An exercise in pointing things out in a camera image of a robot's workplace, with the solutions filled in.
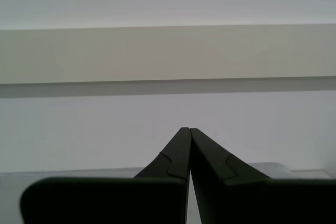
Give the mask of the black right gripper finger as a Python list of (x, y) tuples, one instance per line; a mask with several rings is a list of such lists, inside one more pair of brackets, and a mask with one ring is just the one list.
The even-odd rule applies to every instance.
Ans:
[(132, 178), (51, 177), (20, 199), (24, 223), (186, 223), (191, 132), (181, 128)]
[(199, 129), (191, 175), (202, 223), (334, 223), (335, 180), (273, 179)]

